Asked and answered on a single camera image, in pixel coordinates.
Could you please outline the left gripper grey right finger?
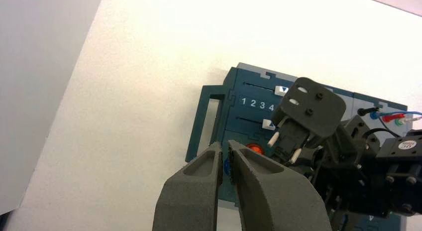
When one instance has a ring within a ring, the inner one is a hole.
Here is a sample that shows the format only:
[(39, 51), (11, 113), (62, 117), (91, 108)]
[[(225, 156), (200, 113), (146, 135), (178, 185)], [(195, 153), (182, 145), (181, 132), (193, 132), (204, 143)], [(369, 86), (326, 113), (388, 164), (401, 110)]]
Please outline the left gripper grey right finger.
[(324, 201), (302, 174), (229, 140), (244, 231), (330, 231)]

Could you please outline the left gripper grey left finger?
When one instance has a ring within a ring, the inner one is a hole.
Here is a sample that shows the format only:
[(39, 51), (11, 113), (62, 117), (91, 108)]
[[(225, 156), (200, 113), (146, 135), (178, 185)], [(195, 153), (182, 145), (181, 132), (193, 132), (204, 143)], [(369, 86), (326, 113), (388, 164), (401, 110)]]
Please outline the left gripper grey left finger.
[(222, 147), (214, 142), (168, 178), (156, 203), (152, 229), (216, 230), (222, 166)]

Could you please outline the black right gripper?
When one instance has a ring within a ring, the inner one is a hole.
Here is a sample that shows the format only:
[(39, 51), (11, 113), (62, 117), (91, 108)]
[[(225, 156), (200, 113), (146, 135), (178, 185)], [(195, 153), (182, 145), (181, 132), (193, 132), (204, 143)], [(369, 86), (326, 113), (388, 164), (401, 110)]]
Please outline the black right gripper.
[(329, 206), (378, 217), (422, 212), (422, 132), (380, 141), (384, 131), (354, 116), (313, 152), (312, 183)]

